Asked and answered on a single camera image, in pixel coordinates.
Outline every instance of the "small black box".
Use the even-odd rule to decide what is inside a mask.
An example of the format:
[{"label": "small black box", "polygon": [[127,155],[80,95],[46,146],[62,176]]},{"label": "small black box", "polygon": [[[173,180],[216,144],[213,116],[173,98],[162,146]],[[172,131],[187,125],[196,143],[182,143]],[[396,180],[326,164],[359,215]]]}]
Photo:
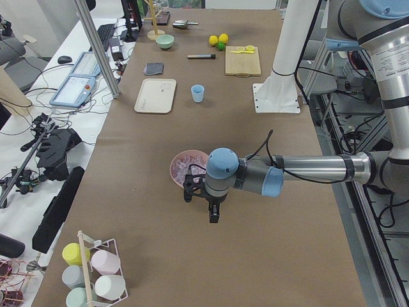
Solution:
[{"label": "small black box", "polygon": [[111,38],[109,40],[109,45],[111,46],[111,54],[114,61],[119,61],[123,59],[121,42],[118,38]]}]

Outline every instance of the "green bowl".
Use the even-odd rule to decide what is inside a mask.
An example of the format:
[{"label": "green bowl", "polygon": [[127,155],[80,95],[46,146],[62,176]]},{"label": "green bowl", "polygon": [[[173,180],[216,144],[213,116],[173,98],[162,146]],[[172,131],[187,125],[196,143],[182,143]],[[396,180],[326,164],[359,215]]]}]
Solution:
[{"label": "green bowl", "polygon": [[156,43],[162,49],[169,49],[172,47],[174,42],[174,37],[169,34],[163,34],[157,37]]}]

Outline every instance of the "keyboard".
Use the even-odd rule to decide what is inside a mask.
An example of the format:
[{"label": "keyboard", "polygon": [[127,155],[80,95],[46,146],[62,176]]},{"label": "keyboard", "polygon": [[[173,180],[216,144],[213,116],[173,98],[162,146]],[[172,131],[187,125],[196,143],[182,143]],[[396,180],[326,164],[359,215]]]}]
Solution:
[{"label": "keyboard", "polygon": [[101,39],[102,46],[104,51],[108,50],[109,39],[114,36],[115,33],[115,24],[103,24],[98,28],[98,36]]}]

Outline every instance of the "pink bowl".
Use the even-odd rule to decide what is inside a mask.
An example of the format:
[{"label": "pink bowl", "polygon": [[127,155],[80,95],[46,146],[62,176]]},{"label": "pink bowl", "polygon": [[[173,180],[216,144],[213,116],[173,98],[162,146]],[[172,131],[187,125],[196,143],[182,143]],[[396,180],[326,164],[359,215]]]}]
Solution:
[{"label": "pink bowl", "polygon": [[[175,158],[173,158],[169,167],[173,181],[178,186],[183,188],[183,181],[185,180],[185,175],[189,164],[198,164],[205,168],[208,159],[209,155],[201,152],[200,150],[191,149],[179,153]],[[193,166],[192,173],[193,175],[197,175],[199,173],[204,174],[206,171]]]}]

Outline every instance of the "computer mouse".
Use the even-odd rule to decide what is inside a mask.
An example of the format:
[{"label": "computer mouse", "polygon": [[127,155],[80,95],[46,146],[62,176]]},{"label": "computer mouse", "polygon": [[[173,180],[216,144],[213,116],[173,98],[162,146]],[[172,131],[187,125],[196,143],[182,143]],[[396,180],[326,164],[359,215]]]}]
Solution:
[{"label": "computer mouse", "polygon": [[72,58],[70,56],[60,56],[57,60],[58,64],[65,64],[72,62]]}]

